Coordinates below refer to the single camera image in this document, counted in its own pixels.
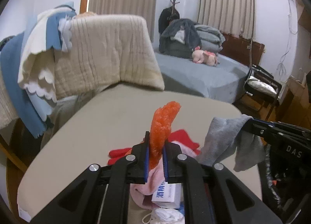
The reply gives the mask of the white tissue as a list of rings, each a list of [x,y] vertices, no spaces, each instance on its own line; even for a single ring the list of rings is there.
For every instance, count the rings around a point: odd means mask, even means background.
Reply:
[[[141,222],[143,224],[184,224],[184,215],[175,209],[156,208],[146,214]]]

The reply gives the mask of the silver cushion on chair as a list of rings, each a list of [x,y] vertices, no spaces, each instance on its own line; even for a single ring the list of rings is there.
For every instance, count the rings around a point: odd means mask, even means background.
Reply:
[[[275,89],[270,86],[269,84],[255,78],[254,76],[250,76],[249,79],[247,80],[247,84],[249,86],[251,86],[251,88],[261,92],[261,93],[264,93],[264,94],[267,94],[271,97],[276,97],[277,95],[277,92],[275,91]]]

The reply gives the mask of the dark wooden headboard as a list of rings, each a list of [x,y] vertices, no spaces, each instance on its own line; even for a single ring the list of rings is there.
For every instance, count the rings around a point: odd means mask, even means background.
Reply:
[[[265,45],[244,38],[237,38],[229,34],[223,33],[225,41],[222,43],[222,51],[220,54],[229,57],[245,66],[249,66],[249,53],[252,52],[252,64],[259,65],[264,52]]]

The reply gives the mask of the black office chair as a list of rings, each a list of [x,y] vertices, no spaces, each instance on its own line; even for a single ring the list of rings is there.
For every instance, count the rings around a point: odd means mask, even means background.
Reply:
[[[244,82],[245,94],[256,97],[262,101],[261,108],[270,104],[270,110],[265,120],[268,120],[273,109],[279,104],[279,94],[282,85],[277,82],[273,75],[259,65],[252,64]]]

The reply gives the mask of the pink plush pig toy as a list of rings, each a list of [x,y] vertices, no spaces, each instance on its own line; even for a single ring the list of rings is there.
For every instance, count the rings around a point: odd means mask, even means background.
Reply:
[[[199,46],[192,53],[192,61],[196,64],[206,64],[213,67],[220,64],[215,53],[202,50]]]

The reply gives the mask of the red knitted glove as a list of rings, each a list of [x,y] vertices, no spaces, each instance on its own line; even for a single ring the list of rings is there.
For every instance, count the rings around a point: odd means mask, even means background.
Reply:
[[[193,142],[184,129],[172,132],[168,137],[168,141],[179,145],[182,153],[188,156],[196,157],[200,154],[200,145],[197,142]]]
[[[115,164],[119,159],[131,154],[132,148],[115,149],[109,152],[108,165]]]

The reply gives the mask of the grey sheet bed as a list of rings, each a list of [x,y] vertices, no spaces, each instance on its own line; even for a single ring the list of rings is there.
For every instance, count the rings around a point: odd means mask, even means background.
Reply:
[[[216,67],[190,59],[155,53],[166,91],[190,94],[233,104],[244,92],[249,68],[219,55]]]

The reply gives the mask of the black lined trash bin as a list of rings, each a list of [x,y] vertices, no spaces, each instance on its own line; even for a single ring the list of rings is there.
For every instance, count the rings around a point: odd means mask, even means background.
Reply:
[[[276,140],[258,164],[263,202],[282,223],[310,223],[310,149]]]

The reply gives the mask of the grey sock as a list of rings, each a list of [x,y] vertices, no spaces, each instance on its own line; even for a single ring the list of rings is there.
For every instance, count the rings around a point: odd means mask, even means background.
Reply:
[[[245,171],[265,160],[261,138],[242,129],[252,117],[241,115],[234,119],[214,117],[200,154],[198,163],[211,166],[235,154],[234,171]]]

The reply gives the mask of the folded grey blanket pile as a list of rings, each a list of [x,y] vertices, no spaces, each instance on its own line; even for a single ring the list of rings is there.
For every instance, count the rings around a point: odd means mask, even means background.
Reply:
[[[222,44],[226,38],[218,29],[207,25],[195,25],[195,29],[201,39],[202,50],[213,53],[222,51]]]

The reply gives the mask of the wooden coat rack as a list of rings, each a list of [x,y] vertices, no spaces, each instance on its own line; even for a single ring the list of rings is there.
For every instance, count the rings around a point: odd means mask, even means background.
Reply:
[[[179,12],[176,10],[176,4],[179,4],[180,2],[176,2],[176,0],[171,0],[172,6],[171,6],[171,15],[168,18],[169,21],[173,21],[175,19],[179,19],[180,15]]]

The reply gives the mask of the white blue medicine box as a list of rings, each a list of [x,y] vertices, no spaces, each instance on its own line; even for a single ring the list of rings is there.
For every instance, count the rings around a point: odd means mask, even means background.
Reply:
[[[160,208],[178,209],[181,203],[181,183],[163,181],[152,195],[152,203]]]

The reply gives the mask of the pink sock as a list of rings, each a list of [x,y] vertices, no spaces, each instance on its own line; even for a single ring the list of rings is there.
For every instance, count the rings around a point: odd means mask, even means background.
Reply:
[[[196,142],[191,141],[190,143],[182,143],[175,140],[173,143],[180,146],[182,153],[191,156],[192,158],[195,158],[200,153],[200,145]],[[130,185],[132,200],[142,209],[152,210],[154,208],[158,208],[158,206],[152,202],[152,195],[156,192],[163,181],[163,160],[161,158],[157,166],[149,171],[147,183],[143,185]]]

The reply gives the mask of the right beige curtain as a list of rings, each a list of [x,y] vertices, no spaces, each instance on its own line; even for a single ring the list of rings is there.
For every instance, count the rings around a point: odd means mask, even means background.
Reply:
[[[251,40],[255,34],[256,0],[200,0],[198,23]]]

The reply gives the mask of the beige quilted cover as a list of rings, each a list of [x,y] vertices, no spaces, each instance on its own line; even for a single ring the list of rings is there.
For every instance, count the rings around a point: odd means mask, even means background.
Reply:
[[[72,49],[55,63],[56,97],[129,82],[164,90],[144,18],[96,15],[73,19]]]

